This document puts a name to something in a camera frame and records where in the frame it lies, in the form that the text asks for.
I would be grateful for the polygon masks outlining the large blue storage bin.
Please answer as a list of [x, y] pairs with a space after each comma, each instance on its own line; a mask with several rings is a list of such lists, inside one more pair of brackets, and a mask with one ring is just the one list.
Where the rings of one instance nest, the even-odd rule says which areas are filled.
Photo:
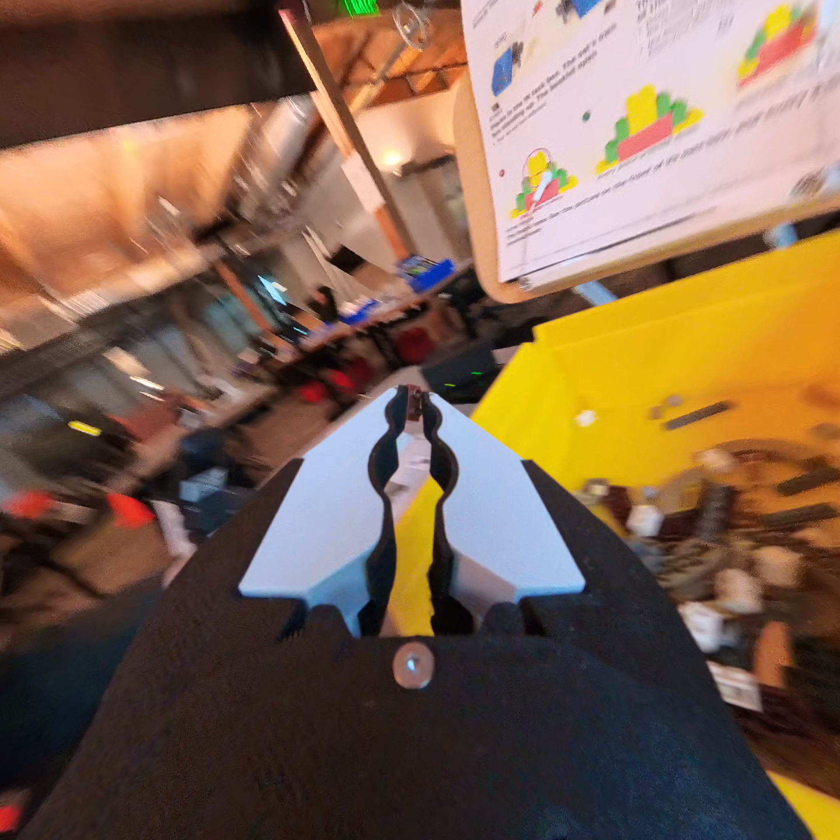
[[399, 261], [395, 269], [396, 274], [418, 295], [454, 275], [456, 266], [452, 259], [436, 262], [420, 255], [411, 255]]

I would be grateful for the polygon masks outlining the yellow plastic parts bin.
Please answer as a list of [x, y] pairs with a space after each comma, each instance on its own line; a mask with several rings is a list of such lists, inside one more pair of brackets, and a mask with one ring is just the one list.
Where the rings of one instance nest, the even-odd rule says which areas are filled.
[[[669, 394], [838, 394], [838, 234], [546, 324], [479, 425], [568, 489], [574, 417], [636, 421]], [[838, 838], [838, 800], [760, 767], [700, 651], [601, 517], [562, 509], [582, 595], [503, 607], [401, 691], [375, 838]]]

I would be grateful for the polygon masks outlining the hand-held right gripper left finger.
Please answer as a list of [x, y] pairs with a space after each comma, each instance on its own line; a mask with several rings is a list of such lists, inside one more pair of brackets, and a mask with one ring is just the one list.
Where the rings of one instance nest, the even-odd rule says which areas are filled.
[[396, 577], [395, 523], [385, 488], [398, 467], [402, 395], [385, 415], [391, 429], [371, 451], [366, 484], [316, 499], [304, 495], [294, 476], [238, 585], [242, 596], [333, 606], [352, 635], [380, 635]]

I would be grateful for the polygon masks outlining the orange chair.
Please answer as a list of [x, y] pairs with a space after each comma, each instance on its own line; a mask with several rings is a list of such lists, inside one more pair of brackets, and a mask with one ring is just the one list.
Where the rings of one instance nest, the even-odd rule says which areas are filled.
[[38, 520], [55, 506], [56, 499], [42, 490], [24, 490], [4, 500], [1, 510], [4, 514], [25, 520]]

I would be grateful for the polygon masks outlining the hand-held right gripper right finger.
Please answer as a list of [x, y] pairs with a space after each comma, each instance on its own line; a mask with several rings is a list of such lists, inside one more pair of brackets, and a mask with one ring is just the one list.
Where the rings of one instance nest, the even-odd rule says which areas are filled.
[[498, 604], [582, 593], [584, 575], [530, 463], [442, 397], [422, 392], [420, 405], [442, 493], [427, 572], [434, 634], [472, 634]]

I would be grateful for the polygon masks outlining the orange traffic cone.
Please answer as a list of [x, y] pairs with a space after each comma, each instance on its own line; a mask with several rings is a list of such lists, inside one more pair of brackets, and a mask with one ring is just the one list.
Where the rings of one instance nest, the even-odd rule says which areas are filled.
[[109, 492], [106, 501], [118, 529], [136, 530], [156, 522], [154, 511], [137, 498]]

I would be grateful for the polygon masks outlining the pile of toy bricks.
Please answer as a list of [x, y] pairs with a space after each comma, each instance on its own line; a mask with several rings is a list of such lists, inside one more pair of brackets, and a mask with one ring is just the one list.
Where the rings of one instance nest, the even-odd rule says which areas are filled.
[[762, 764], [838, 799], [838, 394], [635, 415], [577, 426], [595, 451], [576, 496], [677, 607]]

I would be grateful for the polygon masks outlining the black electronic box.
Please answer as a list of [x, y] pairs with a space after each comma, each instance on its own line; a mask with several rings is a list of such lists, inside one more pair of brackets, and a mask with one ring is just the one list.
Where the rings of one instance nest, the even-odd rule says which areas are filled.
[[501, 368], [488, 340], [476, 340], [439, 354], [421, 365], [429, 391], [452, 405], [477, 404], [498, 378]]

